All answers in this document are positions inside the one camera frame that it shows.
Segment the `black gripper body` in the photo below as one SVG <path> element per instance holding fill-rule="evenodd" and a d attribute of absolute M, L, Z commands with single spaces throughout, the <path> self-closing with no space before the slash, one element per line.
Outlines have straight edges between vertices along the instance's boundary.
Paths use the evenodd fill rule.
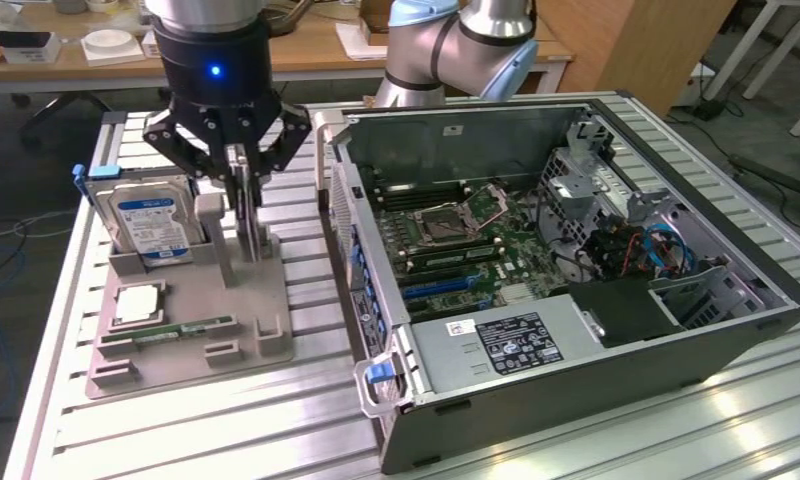
<path fill-rule="evenodd" d="M 281 111 L 267 23 L 255 20 L 213 33 L 177 29 L 159 20 L 153 27 L 179 125 L 225 145 L 259 140 Z"/>

